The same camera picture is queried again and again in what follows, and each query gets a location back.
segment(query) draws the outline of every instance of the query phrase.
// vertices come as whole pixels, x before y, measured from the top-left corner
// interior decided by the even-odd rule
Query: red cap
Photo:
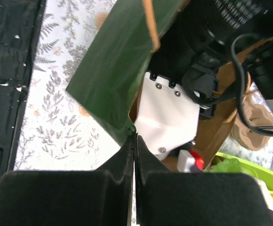
[[[200,156],[200,154],[198,154],[195,151],[189,151],[190,154],[193,156],[193,158],[195,159],[195,165],[200,169],[203,170],[204,167],[204,160],[203,158]]]

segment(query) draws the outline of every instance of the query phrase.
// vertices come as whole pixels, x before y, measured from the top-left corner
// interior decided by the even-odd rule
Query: black cable
[[[212,99],[203,99],[201,97],[196,96],[194,93],[194,88],[192,86],[193,80],[189,78],[188,73],[186,73],[182,78],[182,87],[186,94],[193,102],[199,105],[215,105],[220,102],[234,99],[235,98],[235,83],[233,82],[224,92],[223,94],[218,98],[212,98]]]
[[[226,42],[226,50],[228,58],[232,61],[232,64],[234,66],[234,70],[236,73],[236,105],[237,105],[237,111],[239,114],[239,117],[241,121],[246,125],[250,130],[253,132],[256,132],[258,134],[264,135],[264,136],[270,136],[273,137],[273,126],[259,126],[255,127],[249,124],[248,120],[246,119],[244,112],[243,112],[243,95],[245,92],[245,79],[246,74],[244,71],[244,68],[237,58],[237,55],[235,53],[235,45],[236,42],[243,38],[257,38],[257,40],[261,39],[261,36],[256,33],[245,33],[240,34],[236,38],[233,38],[231,41]]]

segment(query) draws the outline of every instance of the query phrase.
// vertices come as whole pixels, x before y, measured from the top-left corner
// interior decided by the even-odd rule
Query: screw
[[[165,149],[164,147],[161,147],[161,148],[159,149],[159,152],[160,152],[161,154],[164,154],[164,153],[166,153],[166,149]]]
[[[179,92],[179,91],[176,91],[176,92],[175,92],[175,96],[180,97],[180,92]]]
[[[157,83],[155,86],[156,86],[157,89],[161,89],[162,88],[161,84],[159,84],[159,83]]]
[[[209,109],[210,107],[209,107],[209,106],[206,106],[206,105],[200,105],[200,108],[202,108],[203,110],[207,110],[207,109]]]

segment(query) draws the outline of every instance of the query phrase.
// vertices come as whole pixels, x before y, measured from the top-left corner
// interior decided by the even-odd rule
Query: fabric surface
[[[253,83],[250,89],[255,90],[257,89],[257,87]],[[271,112],[260,92],[253,93],[252,98],[254,104],[264,105],[267,110]],[[267,169],[270,169],[273,162],[273,137],[270,137],[266,146],[261,150],[250,151],[242,147],[235,139],[231,138],[231,136],[228,136],[224,143],[221,145],[219,151],[222,153],[237,156],[239,158],[248,160]]]
[[[115,2],[47,0],[14,170],[94,170],[119,150],[65,92]]]

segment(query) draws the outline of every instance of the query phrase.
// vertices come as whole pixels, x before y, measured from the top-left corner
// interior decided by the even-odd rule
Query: green paper bag
[[[153,0],[159,36],[183,2]],[[66,89],[119,145],[136,131],[128,113],[151,50],[142,0],[118,0]]]

